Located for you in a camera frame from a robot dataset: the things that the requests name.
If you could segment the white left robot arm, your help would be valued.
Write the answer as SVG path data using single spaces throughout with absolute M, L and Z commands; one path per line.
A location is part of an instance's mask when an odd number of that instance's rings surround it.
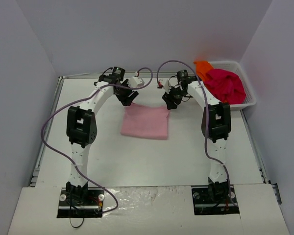
M 66 135 L 71 144 L 73 163 L 66 183 L 66 192 L 78 205 L 85 204 L 89 199 L 89 180 L 85 177 L 90 147 L 98 133 L 96 114 L 113 95 L 123 106 L 129 106 L 138 96 L 138 92 L 134 89 L 144 85 L 138 72 L 130 79 L 124 79 L 124 74 L 124 69 L 113 67 L 111 74 L 99 76 L 89 99 L 68 109 Z

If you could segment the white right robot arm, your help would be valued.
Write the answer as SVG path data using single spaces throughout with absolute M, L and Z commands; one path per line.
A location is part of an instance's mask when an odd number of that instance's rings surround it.
M 231 109 L 228 103 L 215 98 L 196 76 L 186 70 L 176 73 L 177 85 L 170 80 L 157 79 L 157 86 L 164 89 L 162 99 L 168 110 L 178 107 L 183 98 L 193 98 L 203 109 L 201 129 L 204 136 L 204 151 L 210 160 L 208 198 L 213 202 L 225 199 L 229 194 L 229 176 L 225 169 L 226 145 L 231 132 Z

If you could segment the pink t shirt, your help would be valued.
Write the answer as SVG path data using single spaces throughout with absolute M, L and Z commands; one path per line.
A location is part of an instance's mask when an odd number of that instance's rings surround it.
M 120 134 L 151 140 L 168 139 L 170 111 L 165 106 L 131 104 L 124 108 Z

